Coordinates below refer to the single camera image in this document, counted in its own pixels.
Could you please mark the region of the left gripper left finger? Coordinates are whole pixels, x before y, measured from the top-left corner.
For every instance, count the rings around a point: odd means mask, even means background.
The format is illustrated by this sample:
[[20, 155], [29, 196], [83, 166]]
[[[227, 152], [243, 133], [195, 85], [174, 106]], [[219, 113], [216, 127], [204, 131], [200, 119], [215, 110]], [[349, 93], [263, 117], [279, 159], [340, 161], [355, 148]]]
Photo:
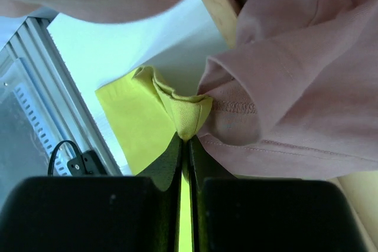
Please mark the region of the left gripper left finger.
[[135, 176], [27, 178], [1, 210], [2, 251], [177, 251], [181, 140]]

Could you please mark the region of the yellow-green trousers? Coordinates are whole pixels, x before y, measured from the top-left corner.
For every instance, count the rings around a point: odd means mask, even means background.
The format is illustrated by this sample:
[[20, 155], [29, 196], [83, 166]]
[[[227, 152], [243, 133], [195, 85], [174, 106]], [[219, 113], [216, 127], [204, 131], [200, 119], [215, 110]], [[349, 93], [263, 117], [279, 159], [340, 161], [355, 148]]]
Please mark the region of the yellow-green trousers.
[[174, 135], [193, 138], [213, 104], [208, 95], [178, 94], [153, 66], [138, 67], [95, 94], [134, 175], [155, 162]]

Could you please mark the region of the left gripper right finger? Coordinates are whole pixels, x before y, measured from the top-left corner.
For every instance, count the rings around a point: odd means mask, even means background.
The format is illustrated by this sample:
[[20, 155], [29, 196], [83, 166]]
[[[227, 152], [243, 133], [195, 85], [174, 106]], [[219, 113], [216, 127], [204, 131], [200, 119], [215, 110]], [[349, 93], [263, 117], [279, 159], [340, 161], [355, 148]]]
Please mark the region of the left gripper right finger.
[[194, 251], [367, 251], [335, 184], [240, 179], [197, 138], [188, 150]]

